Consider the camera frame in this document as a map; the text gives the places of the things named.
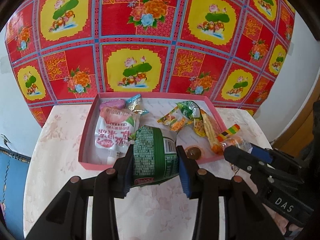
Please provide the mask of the yellow corn stick packet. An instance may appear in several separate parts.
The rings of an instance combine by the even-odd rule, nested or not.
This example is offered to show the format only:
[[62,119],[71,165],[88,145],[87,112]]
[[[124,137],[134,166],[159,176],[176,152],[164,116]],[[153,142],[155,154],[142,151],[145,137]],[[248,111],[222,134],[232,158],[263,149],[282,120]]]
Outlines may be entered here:
[[223,155],[223,148],[217,139],[218,126],[210,115],[201,109],[201,115],[203,119],[203,126],[208,138],[211,150],[217,155]]

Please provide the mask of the orange fruit candy packet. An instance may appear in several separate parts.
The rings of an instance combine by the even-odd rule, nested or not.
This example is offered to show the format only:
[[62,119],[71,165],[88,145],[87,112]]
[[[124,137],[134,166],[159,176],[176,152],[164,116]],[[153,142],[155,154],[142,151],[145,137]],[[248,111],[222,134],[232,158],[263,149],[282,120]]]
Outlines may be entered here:
[[167,127],[170,131],[174,132],[179,132],[182,128],[192,123],[190,119],[182,114],[178,106],[158,119],[157,122]]

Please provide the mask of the rainbow striped candy packet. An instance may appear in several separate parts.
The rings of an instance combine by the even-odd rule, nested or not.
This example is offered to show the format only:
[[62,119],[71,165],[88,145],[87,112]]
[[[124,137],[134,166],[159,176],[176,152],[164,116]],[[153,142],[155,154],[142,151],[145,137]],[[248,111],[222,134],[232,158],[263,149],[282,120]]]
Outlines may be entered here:
[[216,136],[223,150],[229,146],[235,146],[247,153],[252,150],[252,145],[243,137],[244,133],[238,124],[234,124],[229,129]]

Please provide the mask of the green pea snack packet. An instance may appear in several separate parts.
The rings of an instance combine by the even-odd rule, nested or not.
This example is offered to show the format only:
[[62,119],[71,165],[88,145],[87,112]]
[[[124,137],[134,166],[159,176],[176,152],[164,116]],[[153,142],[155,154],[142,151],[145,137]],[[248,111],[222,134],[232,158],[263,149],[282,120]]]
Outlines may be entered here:
[[202,120],[200,107],[193,101],[182,101],[176,103],[178,109],[183,116],[189,120],[199,119]]

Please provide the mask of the white pink drink pouch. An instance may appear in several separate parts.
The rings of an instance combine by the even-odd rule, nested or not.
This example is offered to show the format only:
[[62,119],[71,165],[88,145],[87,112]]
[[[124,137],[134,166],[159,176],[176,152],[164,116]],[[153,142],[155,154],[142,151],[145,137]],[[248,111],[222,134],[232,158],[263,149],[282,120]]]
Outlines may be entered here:
[[125,154],[131,144],[131,135],[139,128],[140,114],[129,109],[103,107],[95,128],[97,148]]

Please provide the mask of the purple pink snack packet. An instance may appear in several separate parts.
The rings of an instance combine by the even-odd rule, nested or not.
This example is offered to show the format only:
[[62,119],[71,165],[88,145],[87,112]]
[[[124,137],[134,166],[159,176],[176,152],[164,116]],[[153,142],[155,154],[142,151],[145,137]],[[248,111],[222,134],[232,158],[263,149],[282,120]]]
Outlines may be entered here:
[[121,110],[126,107],[126,101],[124,99],[113,99],[106,102],[102,102],[99,105],[99,111],[101,111],[105,107]]

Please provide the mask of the blue cabinet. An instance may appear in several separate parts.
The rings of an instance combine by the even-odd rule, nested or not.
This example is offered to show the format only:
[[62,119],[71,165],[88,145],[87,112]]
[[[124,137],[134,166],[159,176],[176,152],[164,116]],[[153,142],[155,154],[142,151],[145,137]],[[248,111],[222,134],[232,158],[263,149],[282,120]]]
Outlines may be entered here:
[[24,239],[23,197],[30,161],[1,134],[1,227],[14,239]]

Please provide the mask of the red floral patterned sheet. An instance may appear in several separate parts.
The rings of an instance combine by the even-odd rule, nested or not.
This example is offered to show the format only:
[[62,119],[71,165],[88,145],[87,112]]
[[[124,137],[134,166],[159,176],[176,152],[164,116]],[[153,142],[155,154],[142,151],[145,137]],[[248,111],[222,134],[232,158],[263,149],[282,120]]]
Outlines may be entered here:
[[254,114],[291,42],[288,0],[25,0],[5,46],[31,114],[102,92],[206,96]]

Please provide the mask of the dark green pea bag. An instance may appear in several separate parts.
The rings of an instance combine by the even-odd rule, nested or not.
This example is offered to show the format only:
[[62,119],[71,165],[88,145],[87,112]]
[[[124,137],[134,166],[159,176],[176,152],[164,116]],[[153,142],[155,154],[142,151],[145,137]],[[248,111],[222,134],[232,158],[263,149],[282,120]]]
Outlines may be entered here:
[[133,136],[133,186],[161,184],[178,175],[177,132],[144,125]]

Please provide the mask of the brown round jelly cup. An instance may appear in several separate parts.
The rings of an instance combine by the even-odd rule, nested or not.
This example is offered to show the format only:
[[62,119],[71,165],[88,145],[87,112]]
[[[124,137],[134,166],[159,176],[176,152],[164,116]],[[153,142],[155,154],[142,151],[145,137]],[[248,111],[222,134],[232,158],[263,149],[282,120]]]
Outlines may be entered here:
[[203,150],[199,146],[188,146],[185,148],[186,156],[189,159],[200,160],[203,157]]

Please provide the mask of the pink shallow cardboard box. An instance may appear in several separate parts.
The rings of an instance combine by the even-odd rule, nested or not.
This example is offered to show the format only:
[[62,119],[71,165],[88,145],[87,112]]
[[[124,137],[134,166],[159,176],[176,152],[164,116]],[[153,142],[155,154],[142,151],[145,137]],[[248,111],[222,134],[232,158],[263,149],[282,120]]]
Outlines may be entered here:
[[132,154],[138,177],[171,178],[178,173],[177,146],[184,151],[199,149],[199,164],[223,158],[223,152],[215,150],[212,143],[226,126],[207,97],[143,92],[138,103],[147,111],[143,115],[128,108],[101,107],[134,96],[123,92],[95,97],[78,155],[85,169],[103,171]]

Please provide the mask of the blue clear candy packet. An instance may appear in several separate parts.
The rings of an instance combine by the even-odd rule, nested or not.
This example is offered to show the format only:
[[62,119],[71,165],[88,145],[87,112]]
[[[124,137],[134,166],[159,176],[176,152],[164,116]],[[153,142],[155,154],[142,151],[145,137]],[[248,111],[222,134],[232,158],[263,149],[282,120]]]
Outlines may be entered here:
[[136,94],[126,100],[126,109],[140,115],[146,115],[149,113],[148,110],[142,107],[142,97],[140,94]]

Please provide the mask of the yellow round jelly cup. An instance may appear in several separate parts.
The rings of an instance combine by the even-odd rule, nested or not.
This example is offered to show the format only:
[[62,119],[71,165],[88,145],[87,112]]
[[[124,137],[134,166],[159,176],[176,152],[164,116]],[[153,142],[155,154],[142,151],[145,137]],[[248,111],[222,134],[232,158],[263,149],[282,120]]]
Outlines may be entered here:
[[204,125],[203,125],[203,120],[194,119],[194,132],[200,137],[206,136],[206,132],[205,132]]

